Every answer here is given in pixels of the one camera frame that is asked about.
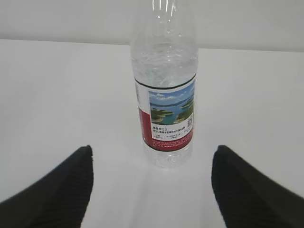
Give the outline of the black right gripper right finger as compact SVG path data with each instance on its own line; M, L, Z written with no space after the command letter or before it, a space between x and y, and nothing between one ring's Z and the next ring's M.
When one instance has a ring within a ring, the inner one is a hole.
M225 145L214 153L211 184L228 228L304 226L304 199L268 178Z

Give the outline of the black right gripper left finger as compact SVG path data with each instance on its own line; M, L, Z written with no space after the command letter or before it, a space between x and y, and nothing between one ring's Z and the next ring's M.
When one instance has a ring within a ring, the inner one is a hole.
M79 228L94 183L93 150L80 147L40 180L0 204L2 228Z

